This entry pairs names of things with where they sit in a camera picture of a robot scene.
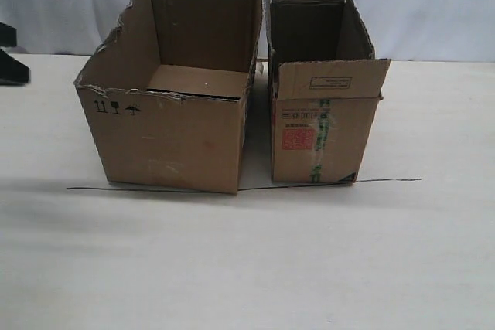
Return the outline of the tall cardboard box with flaps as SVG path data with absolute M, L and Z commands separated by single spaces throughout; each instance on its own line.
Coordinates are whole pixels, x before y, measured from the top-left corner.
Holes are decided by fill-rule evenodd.
M 275 182 L 357 179 L 389 66 L 353 0 L 264 0 Z

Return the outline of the torn cardboard box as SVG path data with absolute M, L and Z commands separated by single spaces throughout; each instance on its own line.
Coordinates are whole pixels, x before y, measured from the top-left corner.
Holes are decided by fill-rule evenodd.
M 234 194 L 262 0 L 130 0 L 74 86 L 110 182 Z

